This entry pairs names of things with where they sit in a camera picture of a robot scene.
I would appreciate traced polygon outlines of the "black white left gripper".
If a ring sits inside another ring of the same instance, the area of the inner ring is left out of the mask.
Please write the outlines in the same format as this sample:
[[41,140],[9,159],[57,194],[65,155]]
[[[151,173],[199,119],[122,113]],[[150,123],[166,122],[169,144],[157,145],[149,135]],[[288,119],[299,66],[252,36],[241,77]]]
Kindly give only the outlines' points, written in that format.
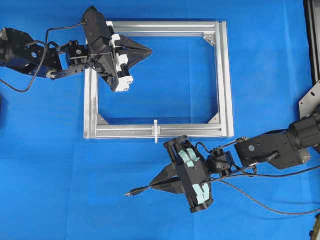
[[134,79],[129,69],[149,57],[152,49],[114,32],[113,22],[94,6],[82,16],[83,30],[87,40],[89,62],[105,80],[113,92],[126,92]]

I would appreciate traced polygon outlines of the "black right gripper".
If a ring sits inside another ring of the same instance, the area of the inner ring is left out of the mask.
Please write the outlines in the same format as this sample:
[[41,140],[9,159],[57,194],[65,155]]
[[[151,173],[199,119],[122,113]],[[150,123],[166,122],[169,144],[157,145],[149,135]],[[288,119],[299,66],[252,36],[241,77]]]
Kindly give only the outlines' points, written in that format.
[[191,213],[208,209],[214,202],[210,175],[204,157],[183,135],[163,144],[172,163],[149,184],[153,190],[185,194]]

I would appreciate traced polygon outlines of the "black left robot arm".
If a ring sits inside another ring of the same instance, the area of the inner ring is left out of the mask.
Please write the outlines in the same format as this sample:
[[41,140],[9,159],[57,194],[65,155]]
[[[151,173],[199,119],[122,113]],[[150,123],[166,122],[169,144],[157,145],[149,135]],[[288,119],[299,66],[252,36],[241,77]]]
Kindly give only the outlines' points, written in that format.
[[82,26],[87,44],[70,41],[34,40],[13,28],[0,32],[0,65],[33,78],[57,80],[93,69],[113,92],[128,91],[134,79],[129,70],[152,54],[152,50],[132,39],[116,34],[113,23],[94,6],[83,14]]

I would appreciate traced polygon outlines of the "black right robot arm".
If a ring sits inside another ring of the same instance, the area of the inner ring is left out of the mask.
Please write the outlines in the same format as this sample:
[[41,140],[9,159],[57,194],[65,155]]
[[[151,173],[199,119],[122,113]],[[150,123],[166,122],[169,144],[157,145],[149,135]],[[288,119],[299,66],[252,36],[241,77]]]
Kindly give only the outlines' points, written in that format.
[[[230,177],[235,162],[231,152],[215,148],[204,158],[183,135],[164,144],[171,163],[156,176],[149,187],[173,194],[184,194],[192,213],[208,209],[214,202],[211,175]],[[234,145],[242,167],[255,168],[268,163],[283,170],[306,163],[308,148],[320,149],[320,116],[313,114],[290,124],[288,129],[269,131],[253,138],[240,138]]]

